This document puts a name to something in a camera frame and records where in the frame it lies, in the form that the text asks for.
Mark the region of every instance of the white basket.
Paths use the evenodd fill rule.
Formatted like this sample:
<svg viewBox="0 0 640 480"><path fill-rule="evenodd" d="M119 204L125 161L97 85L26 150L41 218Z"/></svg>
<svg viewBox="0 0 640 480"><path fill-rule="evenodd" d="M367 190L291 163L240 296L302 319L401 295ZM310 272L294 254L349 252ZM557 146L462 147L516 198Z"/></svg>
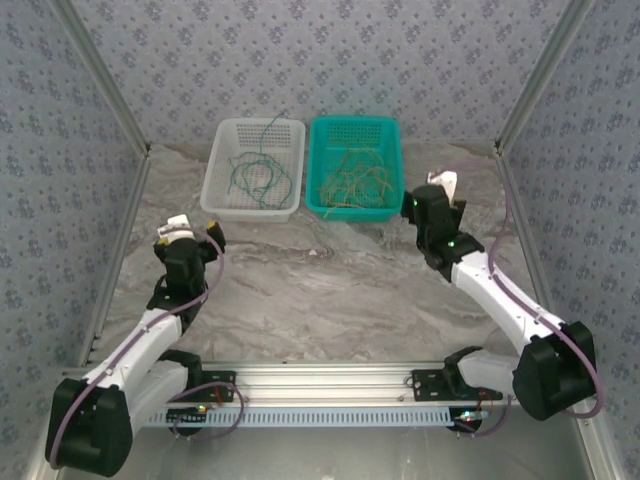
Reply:
<svg viewBox="0 0 640 480"><path fill-rule="evenodd" d="M218 125L200 196L203 210L225 221L286 222L298 209L302 189L305 127L298 120L278 118L265 132L272 120L232 118ZM237 186L230 186L234 167L229 159L245 152L258 152L261 136L262 152L277 160L291 179L290 192L289 180L286 178L267 192L264 202L280 207L270 210L260 209L259 203L246 192ZM264 184L268 182L270 175L270 169L256 167L251 169L250 179L255 185L261 185L262 180Z"/></svg>

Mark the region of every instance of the metal floor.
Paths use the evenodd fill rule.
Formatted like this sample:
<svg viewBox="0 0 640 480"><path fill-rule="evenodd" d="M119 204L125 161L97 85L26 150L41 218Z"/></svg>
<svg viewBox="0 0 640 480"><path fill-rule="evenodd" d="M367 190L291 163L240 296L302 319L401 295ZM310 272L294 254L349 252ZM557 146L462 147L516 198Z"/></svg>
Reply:
<svg viewBox="0 0 640 480"><path fill-rule="evenodd" d="M102 477L67 470L58 480ZM207 443L143 429L116 480L589 480L575 421L536 422L515 408L502 431L445 428L239 429Z"/></svg>

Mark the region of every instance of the teal basket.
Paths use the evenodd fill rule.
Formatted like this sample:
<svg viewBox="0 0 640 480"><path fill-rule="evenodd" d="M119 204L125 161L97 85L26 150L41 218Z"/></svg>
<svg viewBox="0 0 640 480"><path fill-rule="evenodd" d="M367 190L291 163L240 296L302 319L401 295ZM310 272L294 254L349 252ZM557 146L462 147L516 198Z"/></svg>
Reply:
<svg viewBox="0 0 640 480"><path fill-rule="evenodd" d="M360 175L353 183L357 190L340 189L331 182L345 178L336 176L341 171L375 172L385 181ZM329 189L331 201L327 201ZM386 222L400 212L403 198L398 122L386 117L346 116L313 120L306 193L310 210L323 220ZM353 206L335 206L343 204Z"/></svg>

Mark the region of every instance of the white cable tray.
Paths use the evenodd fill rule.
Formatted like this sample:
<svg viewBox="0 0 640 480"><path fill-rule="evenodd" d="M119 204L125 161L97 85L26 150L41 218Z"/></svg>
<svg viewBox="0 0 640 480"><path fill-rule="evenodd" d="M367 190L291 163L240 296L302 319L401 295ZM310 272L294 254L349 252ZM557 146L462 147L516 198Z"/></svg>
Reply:
<svg viewBox="0 0 640 480"><path fill-rule="evenodd" d="M184 417L178 427L229 427L240 409L236 406L209 410L206 418ZM158 411L146 427L171 427L167 409ZM452 426L448 407L335 407L276 408L247 407L240 427L446 427Z"/></svg>

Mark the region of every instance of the metal frame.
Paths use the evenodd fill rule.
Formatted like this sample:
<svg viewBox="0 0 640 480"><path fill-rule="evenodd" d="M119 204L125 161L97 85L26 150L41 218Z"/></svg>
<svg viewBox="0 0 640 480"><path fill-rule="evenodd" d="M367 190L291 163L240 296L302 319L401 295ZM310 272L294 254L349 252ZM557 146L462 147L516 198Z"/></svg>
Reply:
<svg viewBox="0 0 640 480"><path fill-rule="evenodd" d="M500 145L501 151L508 152L511 149L518 133L527 123L533 107L538 102L551 75L564 57L573 37L594 3L595 0L570 0L562 12L551 37L538 57L527 83L525 83L498 135L497 143Z"/></svg>
<svg viewBox="0 0 640 480"><path fill-rule="evenodd" d="M145 428L226 427L240 415L237 406L213 407L204 414L171 413L164 408L153 415ZM448 407L256 407L242 413L239 428L361 428L361 427L451 427Z"/></svg>
<svg viewBox="0 0 640 480"><path fill-rule="evenodd" d="M501 151L496 152L496 154L498 158L498 168L504 179L505 188L509 188L512 194L513 219L518 236L520 237L531 283L533 284L540 306L553 312L555 308L553 306L551 289L542 268L542 262L540 261L538 250L535 246L533 233L526 219L524 204L522 203L517 188L515 188L515 180L511 166ZM580 402L576 410L587 412L590 410L590 404L586 401ZM611 436L603 414L590 420L576 420L576 423L582 436L582 442L595 478L625 480L627 477L622 468L620 458L613 447L613 437Z"/></svg>
<svg viewBox="0 0 640 480"><path fill-rule="evenodd" d="M106 273L102 283L100 284L96 303L91 312L91 318L89 319L87 333L84 337L84 341L82 342L82 348L80 349L80 355L77 362L78 365L87 365L93 348L93 342L100 337L100 333L104 327L104 322L107 318L107 314L109 313L111 299L113 298L113 293L116 289L116 283L118 283L118 276L120 275L120 268L122 267L122 261L124 260L125 249L129 242L129 236L133 229L133 222L136 219L140 199L144 192L147 175L149 174L149 167L150 163L148 154L145 153L140 165L138 165L138 169L136 170L135 178L133 180L133 188L129 193L129 198L125 205L120 229L118 230L113 242L113 250L109 257Z"/></svg>
<svg viewBox="0 0 640 480"><path fill-rule="evenodd" d="M205 370L233 370L252 407L415 406L411 371L440 369L439 362L248 363L205 362ZM429 406L468 406L467 402L428 402Z"/></svg>
<svg viewBox="0 0 640 480"><path fill-rule="evenodd" d="M129 138L138 155L144 155L148 149L144 135L126 100L111 77L109 69L98 53L91 35L89 35L82 23L78 11L70 0L49 0L49 4L66 30L67 35L69 35L71 43L76 47L94 82L96 82L96 85L104 95L107 104L111 107L113 114L122 127L122 131Z"/></svg>

